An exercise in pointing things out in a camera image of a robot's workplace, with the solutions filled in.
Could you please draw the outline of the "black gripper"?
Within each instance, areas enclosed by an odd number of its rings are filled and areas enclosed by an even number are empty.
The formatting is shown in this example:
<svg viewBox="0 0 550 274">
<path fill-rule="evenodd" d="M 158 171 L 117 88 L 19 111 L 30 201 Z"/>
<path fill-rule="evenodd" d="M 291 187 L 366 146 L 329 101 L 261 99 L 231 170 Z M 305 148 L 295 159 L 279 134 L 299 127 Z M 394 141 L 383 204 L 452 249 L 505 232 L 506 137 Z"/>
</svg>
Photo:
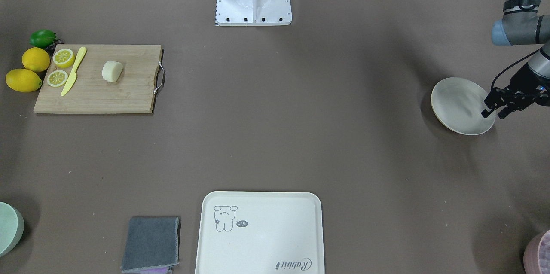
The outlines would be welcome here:
<svg viewBox="0 0 550 274">
<path fill-rule="evenodd" d="M 488 118 L 500 107 L 499 119 L 505 119 L 516 109 L 525 109 L 532 103 L 549 106 L 549 78 L 535 73 L 528 64 L 524 64 L 510 79 L 505 88 L 491 88 L 485 98 L 485 109 L 481 112 L 483 118 Z"/>
</svg>

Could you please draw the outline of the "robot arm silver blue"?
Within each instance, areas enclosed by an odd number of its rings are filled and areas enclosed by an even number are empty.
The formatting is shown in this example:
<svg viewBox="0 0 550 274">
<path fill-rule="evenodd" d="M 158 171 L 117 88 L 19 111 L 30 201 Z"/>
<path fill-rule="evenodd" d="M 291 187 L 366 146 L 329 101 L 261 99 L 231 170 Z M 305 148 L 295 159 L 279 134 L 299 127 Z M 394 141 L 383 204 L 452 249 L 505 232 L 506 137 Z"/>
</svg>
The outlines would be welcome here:
<svg viewBox="0 0 550 274">
<path fill-rule="evenodd" d="M 550 32 L 549 16 L 539 15 L 542 0 L 505 0 L 503 16 L 492 27 L 492 43 L 497 46 L 541 45 L 525 56 L 523 66 L 505 88 L 491 85 L 485 98 L 484 118 L 498 111 L 503 119 L 514 111 L 522 111 L 531 104 L 549 105 Z"/>
</svg>

